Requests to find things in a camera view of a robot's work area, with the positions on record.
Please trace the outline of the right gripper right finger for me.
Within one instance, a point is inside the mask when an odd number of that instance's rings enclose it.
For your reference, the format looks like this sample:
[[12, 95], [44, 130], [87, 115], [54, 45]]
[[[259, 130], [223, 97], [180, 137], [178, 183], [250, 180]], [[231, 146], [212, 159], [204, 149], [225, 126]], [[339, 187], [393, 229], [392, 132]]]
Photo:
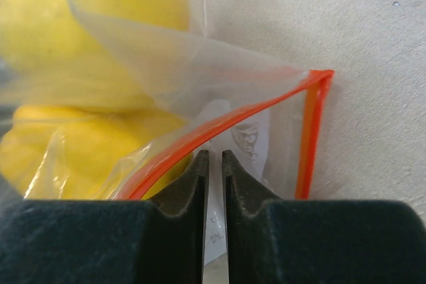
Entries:
[[404, 202], [284, 200], [222, 154], [231, 283], [424, 283], [425, 226]]

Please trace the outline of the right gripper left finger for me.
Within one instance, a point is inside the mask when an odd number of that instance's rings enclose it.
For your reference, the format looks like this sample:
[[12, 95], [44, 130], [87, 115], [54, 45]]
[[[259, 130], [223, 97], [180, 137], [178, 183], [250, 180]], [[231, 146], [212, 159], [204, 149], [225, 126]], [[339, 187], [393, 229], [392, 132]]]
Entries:
[[2, 283], [201, 283], [209, 153], [148, 200], [21, 200], [1, 211]]

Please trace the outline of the yellow fake fruit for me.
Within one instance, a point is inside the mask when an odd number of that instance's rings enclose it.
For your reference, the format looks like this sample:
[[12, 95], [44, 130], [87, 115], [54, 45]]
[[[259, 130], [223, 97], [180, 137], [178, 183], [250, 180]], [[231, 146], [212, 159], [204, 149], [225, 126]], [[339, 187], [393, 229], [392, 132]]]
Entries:
[[25, 198], [106, 199], [150, 145], [184, 126], [163, 110], [124, 114], [24, 104], [1, 139], [1, 175]]
[[[75, 0], [92, 13], [186, 31], [188, 0]], [[77, 21], [67, 0], [1, 0], [1, 103], [99, 112], [152, 108], [151, 97]]]

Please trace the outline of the clear zip bag red seal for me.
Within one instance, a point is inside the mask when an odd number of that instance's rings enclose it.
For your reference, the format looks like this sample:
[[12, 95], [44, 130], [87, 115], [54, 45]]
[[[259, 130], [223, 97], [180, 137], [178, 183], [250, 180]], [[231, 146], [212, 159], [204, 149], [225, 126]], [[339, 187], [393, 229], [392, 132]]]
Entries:
[[[103, 114], [163, 110], [184, 121], [182, 128], [151, 143], [150, 158], [138, 164], [108, 198], [77, 201], [148, 200], [185, 172], [195, 149], [218, 139], [222, 133], [234, 145], [244, 145], [247, 135], [242, 132], [243, 125], [253, 123], [271, 106], [301, 91], [307, 92], [306, 104], [313, 112], [304, 117], [296, 197], [308, 195], [318, 122], [331, 71], [303, 71], [206, 38], [205, 0], [188, 0], [190, 17], [186, 31], [92, 13], [78, 1], [67, 1], [77, 21], [127, 69], [154, 105], [126, 112], [99, 112], [58, 104], [30, 105]], [[17, 110], [24, 104], [14, 105]]]

